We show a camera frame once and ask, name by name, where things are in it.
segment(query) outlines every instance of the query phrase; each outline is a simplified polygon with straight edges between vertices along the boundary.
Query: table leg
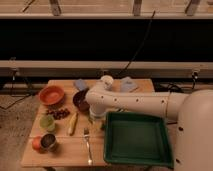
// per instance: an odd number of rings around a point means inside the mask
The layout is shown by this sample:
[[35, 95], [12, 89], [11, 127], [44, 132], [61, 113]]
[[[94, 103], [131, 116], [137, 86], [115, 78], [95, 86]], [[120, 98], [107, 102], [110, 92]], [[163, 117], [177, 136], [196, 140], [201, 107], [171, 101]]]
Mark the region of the table leg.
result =
[[44, 167], [46, 171], [56, 171], [53, 167]]

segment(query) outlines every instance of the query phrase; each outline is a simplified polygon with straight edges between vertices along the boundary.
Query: floor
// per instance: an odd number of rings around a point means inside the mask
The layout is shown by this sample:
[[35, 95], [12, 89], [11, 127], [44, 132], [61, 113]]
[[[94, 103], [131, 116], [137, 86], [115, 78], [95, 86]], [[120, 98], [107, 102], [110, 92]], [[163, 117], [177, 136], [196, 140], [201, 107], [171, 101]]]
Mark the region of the floor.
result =
[[[6, 107], [21, 97], [0, 95], [0, 106]], [[27, 138], [39, 106], [37, 96], [30, 96], [19, 101], [11, 108], [0, 108], [0, 170], [4, 171], [43, 171], [43, 168], [22, 168], [20, 165]], [[176, 125], [169, 125], [168, 131], [172, 146], [175, 144]], [[167, 168], [153, 167], [146, 169], [139, 166], [113, 166], [108, 168], [56, 168], [57, 171], [169, 171]]]

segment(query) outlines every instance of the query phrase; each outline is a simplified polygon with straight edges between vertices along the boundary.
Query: banana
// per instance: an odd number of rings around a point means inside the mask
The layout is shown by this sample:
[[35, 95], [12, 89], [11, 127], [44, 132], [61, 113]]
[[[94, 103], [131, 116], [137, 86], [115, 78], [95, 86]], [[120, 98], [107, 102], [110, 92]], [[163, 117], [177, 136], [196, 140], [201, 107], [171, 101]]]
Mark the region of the banana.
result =
[[67, 134], [70, 136], [74, 134], [77, 119], [78, 119], [78, 113], [76, 112], [71, 116], [70, 121], [69, 121], [69, 127], [67, 130]]

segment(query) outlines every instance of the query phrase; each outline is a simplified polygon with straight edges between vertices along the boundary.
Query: grapes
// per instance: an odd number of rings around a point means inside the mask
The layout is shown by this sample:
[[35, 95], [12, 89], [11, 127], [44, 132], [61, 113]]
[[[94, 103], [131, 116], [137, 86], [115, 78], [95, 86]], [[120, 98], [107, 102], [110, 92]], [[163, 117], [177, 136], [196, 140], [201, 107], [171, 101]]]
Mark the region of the grapes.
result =
[[50, 110], [48, 109], [46, 111], [46, 115], [52, 115], [55, 120], [60, 120], [65, 117], [67, 117], [70, 114], [70, 111], [65, 108], [65, 109], [56, 109], [56, 110]]

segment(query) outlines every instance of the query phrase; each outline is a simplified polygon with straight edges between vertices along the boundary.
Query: small container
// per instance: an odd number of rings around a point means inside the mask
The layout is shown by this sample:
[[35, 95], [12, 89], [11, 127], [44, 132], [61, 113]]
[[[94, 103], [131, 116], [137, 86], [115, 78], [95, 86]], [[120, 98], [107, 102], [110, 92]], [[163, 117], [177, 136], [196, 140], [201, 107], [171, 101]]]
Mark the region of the small container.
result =
[[89, 89], [81, 90], [73, 96], [73, 104], [78, 108], [79, 111], [85, 112], [89, 110], [89, 104], [85, 100], [85, 96]]
[[40, 126], [48, 132], [55, 130], [55, 120], [52, 115], [44, 115], [40, 120]]
[[41, 138], [41, 148], [47, 151], [55, 151], [58, 146], [56, 137], [53, 134], [46, 134]]

